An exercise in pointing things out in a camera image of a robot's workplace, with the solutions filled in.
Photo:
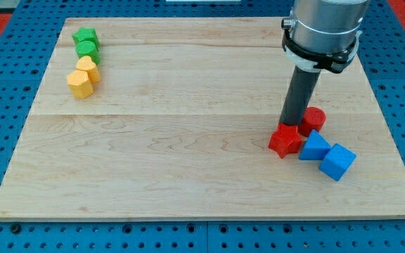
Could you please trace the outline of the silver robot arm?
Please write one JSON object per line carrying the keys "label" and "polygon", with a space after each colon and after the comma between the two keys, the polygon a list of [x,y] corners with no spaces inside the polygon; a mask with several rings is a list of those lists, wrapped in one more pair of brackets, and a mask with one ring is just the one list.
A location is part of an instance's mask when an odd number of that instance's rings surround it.
{"label": "silver robot arm", "polygon": [[282,47],[302,71],[341,73],[353,61],[369,0],[295,0]]}

